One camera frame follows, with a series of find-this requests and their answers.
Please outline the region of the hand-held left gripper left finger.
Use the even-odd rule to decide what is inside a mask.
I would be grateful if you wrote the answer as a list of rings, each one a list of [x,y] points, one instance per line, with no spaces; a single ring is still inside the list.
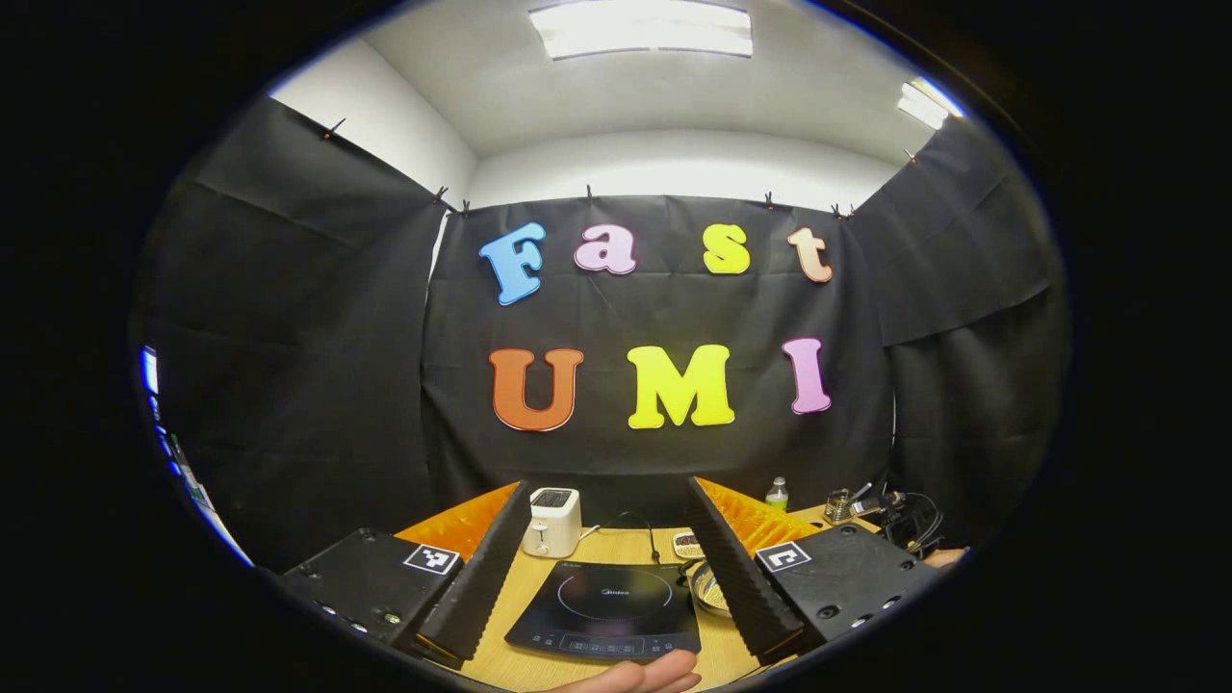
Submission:
[[[527,528],[529,486],[515,482],[398,534],[361,527],[280,584],[387,649],[460,670],[476,657]]]

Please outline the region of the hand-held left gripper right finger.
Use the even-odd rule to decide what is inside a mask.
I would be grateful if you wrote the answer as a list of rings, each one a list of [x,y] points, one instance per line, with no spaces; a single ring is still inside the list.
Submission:
[[[687,527],[761,665],[804,656],[906,610],[941,570],[859,524],[816,527],[763,501],[691,477]]]

